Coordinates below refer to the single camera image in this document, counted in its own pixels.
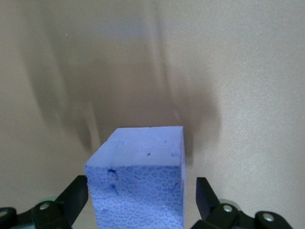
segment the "foam cube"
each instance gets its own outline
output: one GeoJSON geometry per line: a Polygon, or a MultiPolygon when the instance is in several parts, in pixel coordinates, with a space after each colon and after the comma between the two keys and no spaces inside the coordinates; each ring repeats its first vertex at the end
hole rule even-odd
{"type": "Polygon", "coordinates": [[[183,228],[183,127],[119,128],[84,170],[99,229],[183,228]]]}

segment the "textured foam surface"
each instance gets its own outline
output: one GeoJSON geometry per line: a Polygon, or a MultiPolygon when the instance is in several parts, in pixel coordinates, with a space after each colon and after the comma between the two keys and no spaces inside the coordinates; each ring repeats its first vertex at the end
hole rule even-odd
{"type": "Polygon", "coordinates": [[[85,175],[99,228],[183,228],[182,127],[117,129],[85,175]]]}

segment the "white wall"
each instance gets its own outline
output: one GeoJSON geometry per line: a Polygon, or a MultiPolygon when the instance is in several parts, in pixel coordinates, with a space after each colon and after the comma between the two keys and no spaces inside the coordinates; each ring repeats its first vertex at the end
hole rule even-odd
{"type": "Polygon", "coordinates": [[[0,206],[58,195],[117,127],[183,125],[186,228],[197,176],[305,228],[304,1],[1,1],[0,31],[0,206]]]}

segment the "screw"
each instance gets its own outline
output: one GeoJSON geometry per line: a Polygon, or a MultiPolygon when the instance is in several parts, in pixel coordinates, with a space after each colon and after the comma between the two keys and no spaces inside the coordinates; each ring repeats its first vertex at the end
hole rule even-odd
{"type": "Polygon", "coordinates": [[[230,206],[230,205],[224,205],[224,210],[226,212],[232,212],[233,211],[233,208],[230,206]]]}
{"type": "Polygon", "coordinates": [[[2,211],[0,211],[0,217],[5,216],[8,213],[8,211],[6,209],[3,209],[2,211]]]}
{"type": "Polygon", "coordinates": [[[269,213],[264,213],[263,218],[269,222],[272,222],[275,220],[274,217],[272,215],[270,215],[269,213]]]}
{"type": "Polygon", "coordinates": [[[42,205],[39,207],[39,209],[40,209],[40,210],[45,210],[45,209],[47,209],[49,206],[50,206],[49,203],[44,203],[44,204],[42,204],[42,205]]]}

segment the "black plastic bracket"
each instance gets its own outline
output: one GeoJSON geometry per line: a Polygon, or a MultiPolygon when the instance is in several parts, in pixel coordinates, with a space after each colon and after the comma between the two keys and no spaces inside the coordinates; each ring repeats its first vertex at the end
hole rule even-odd
{"type": "Polygon", "coordinates": [[[71,229],[87,200],[87,178],[77,176],[55,201],[44,201],[19,215],[14,208],[0,208],[0,229],[71,229]]]}
{"type": "Polygon", "coordinates": [[[197,178],[196,203],[201,220],[192,229],[292,229],[280,215],[260,211],[252,218],[230,204],[221,204],[209,182],[197,178]]]}

